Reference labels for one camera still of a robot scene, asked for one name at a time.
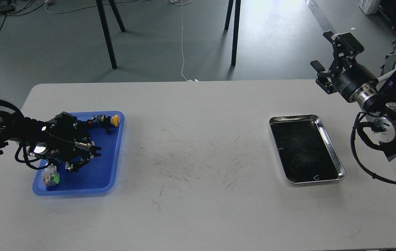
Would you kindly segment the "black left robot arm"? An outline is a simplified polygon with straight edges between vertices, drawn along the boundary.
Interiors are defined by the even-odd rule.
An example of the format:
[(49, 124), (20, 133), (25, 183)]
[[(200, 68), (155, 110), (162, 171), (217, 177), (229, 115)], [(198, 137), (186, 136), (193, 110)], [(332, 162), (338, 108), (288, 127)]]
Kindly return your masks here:
[(12, 103), (0, 99), (0, 155), (8, 141), (18, 143), (15, 160), (34, 170), (66, 164), (68, 173), (77, 173), (101, 147), (94, 145), (85, 121), (67, 112), (49, 121), (23, 115)]

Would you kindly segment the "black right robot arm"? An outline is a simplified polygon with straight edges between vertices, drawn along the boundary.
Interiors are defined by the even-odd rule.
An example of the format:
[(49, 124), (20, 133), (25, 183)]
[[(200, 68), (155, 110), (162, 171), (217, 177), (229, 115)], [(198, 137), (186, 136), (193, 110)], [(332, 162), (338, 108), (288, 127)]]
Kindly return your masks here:
[(396, 155), (396, 65), (394, 70), (376, 78), (356, 56), (364, 47), (351, 33), (323, 33), (333, 47), (333, 62), (328, 70), (317, 60), (311, 62), (316, 70), (316, 84), (327, 94), (338, 92), (347, 102), (357, 102), (362, 108), (354, 121), (350, 145), (353, 156), (362, 170), (372, 178), (388, 184), (396, 181), (384, 178), (359, 160), (356, 136), (370, 148)]

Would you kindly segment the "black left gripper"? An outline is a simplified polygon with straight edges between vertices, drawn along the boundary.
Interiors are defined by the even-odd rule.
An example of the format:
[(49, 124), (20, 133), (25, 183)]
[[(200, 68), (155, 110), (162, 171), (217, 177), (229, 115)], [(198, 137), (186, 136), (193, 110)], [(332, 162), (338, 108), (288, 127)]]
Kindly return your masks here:
[(91, 158), (100, 157), (101, 147), (88, 138), (85, 124), (70, 113), (62, 112), (47, 121), (46, 132), (50, 134), (49, 143), (59, 151), (57, 158), (65, 162), (67, 173), (77, 173), (90, 162)]

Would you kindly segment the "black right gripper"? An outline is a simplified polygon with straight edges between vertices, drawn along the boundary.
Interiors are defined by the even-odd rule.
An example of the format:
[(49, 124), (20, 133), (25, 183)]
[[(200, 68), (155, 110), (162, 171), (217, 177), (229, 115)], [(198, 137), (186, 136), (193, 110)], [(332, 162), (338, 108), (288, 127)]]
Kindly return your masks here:
[(352, 33), (323, 33), (333, 46), (333, 62), (328, 70), (318, 60), (311, 61), (316, 70), (316, 84), (327, 94), (338, 92), (349, 103), (364, 103), (377, 90), (377, 78), (363, 65), (356, 62), (356, 56), (364, 52), (364, 46)]

